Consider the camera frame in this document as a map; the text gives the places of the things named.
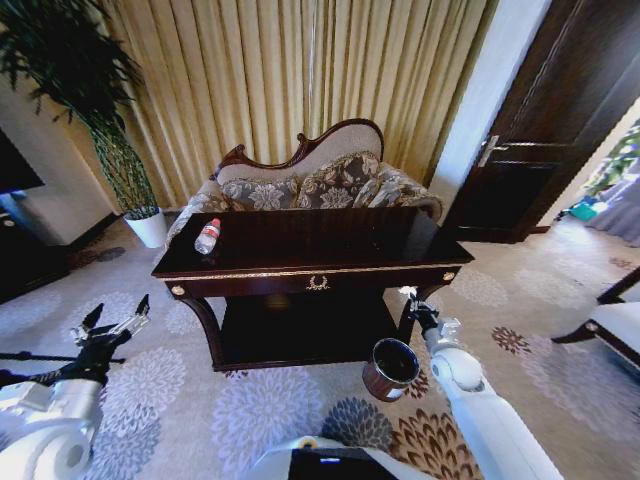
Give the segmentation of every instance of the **small bucket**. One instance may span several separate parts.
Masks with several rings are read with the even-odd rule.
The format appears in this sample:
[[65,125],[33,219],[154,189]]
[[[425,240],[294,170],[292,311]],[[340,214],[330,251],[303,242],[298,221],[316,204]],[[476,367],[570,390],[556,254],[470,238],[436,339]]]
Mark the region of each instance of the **small bucket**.
[[420,372],[418,357],[409,345],[383,338],[373,347],[362,380],[369,393],[383,402],[395,402]]

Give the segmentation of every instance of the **table top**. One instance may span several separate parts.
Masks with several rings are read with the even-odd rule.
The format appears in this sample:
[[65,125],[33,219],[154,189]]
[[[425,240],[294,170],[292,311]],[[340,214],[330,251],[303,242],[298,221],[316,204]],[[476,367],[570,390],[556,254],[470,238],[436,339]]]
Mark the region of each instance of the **table top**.
[[[193,247],[202,227],[221,221],[213,253]],[[171,242],[152,275],[462,265],[473,260],[417,207],[196,213]]]

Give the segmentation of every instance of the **table lower shelf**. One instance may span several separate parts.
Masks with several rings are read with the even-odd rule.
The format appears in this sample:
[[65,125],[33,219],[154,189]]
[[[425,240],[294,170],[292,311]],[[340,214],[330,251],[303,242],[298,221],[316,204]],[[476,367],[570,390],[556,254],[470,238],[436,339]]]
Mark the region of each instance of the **table lower shelf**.
[[380,290],[228,297],[214,370],[368,360],[397,333]]

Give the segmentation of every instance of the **baseboard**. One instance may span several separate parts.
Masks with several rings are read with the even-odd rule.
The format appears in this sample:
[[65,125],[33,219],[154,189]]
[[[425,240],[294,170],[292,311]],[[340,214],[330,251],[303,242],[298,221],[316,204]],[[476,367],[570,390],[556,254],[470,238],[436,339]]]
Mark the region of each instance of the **baseboard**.
[[65,250],[67,251],[67,253],[72,253],[72,252],[77,252],[79,250],[82,250],[92,240],[95,240],[98,237],[98,235],[100,235],[104,231],[105,228],[107,228],[109,225],[115,222],[118,218],[120,218],[119,215],[116,215],[115,213],[110,213],[109,215],[104,217],[102,220],[100,220],[98,223],[96,223],[93,227],[91,227],[89,230],[87,230],[78,238],[76,238],[69,245],[66,245],[64,247]]
[[542,227],[533,227],[531,229],[531,231],[529,231],[529,233],[530,234],[532,234],[532,233],[547,233],[550,228],[551,228],[551,226],[549,226],[549,225],[542,226]]

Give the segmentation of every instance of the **plastic bottle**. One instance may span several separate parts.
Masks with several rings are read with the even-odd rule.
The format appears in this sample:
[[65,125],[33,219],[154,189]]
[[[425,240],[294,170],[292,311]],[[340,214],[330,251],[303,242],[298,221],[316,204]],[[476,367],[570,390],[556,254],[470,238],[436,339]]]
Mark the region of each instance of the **plastic bottle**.
[[218,236],[220,235],[220,219],[214,218],[207,223],[198,238],[196,238],[195,247],[202,255],[209,255],[216,245]]

